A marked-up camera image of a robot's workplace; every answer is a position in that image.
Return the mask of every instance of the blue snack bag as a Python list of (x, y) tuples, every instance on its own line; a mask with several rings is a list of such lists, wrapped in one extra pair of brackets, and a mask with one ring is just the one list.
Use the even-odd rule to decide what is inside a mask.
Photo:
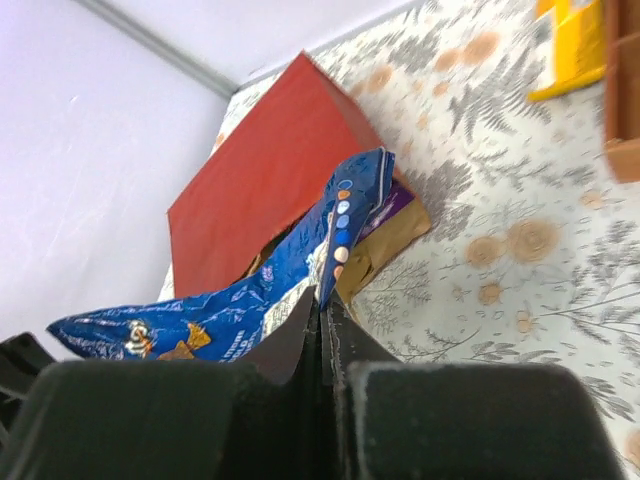
[(325, 306), (367, 218), (389, 194), (393, 166), (384, 148), (340, 164), (264, 265), (224, 290), (73, 315), (47, 330), (81, 357), (233, 361), (284, 322), (308, 286)]

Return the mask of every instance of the red box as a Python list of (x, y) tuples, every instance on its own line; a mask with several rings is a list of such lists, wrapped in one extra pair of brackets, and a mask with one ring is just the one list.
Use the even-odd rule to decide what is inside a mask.
[(169, 209), (176, 297), (237, 281), (321, 198), (337, 165), (381, 145), (356, 103), (300, 54)]

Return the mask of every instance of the white wall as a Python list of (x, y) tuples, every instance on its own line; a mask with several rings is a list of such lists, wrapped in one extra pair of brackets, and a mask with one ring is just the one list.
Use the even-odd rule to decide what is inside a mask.
[(154, 301), (226, 102), (70, 0), (0, 2), (0, 339)]
[(410, 0), (109, 0), (209, 68), (244, 83)]

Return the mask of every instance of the white polka dot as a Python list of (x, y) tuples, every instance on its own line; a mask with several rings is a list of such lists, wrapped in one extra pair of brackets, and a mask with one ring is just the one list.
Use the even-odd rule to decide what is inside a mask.
[(338, 214), (342, 215), (344, 212), (349, 210), (350, 206), (351, 205), (346, 200), (343, 200), (342, 202), (338, 203), (338, 209), (337, 209), (338, 210)]
[(336, 251), (333, 252), (333, 258), (340, 263), (345, 263), (349, 259), (349, 250), (345, 247), (338, 247), (336, 248)]

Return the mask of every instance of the floral patterned surface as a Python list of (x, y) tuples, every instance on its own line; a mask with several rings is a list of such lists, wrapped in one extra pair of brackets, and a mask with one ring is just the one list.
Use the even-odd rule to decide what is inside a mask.
[[(533, 4), (429, 0), (315, 56), (434, 224), (354, 310), (407, 362), (573, 370), (640, 478), (640, 186), (606, 165), (602, 85), (527, 103)], [(234, 97), (217, 144), (275, 79)]]

